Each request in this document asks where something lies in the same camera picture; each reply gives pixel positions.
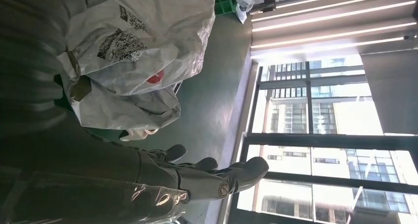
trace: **grey floor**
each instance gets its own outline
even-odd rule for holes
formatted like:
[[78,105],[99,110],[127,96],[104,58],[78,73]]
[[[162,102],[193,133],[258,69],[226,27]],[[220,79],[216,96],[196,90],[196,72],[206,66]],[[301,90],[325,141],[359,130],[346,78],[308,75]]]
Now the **grey floor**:
[[[187,155],[180,162],[197,162],[212,156],[227,166],[232,156],[247,77],[251,24],[235,15],[217,16],[200,74],[185,80],[178,93],[181,117],[143,141],[123,143],[143,149],[166,149],[183,144]],[[119,131],[95,131],[116,140]],[[194,224],[216,223],[219,202],[188,205],[185,217]]]

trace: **green crate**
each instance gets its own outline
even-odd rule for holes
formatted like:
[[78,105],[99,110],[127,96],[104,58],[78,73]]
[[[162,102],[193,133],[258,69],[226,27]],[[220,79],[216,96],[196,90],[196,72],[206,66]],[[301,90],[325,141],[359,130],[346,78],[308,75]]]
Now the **green crate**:
[[215,14],[226,14],[235,12],[237,2],[235,0],[215,0]]

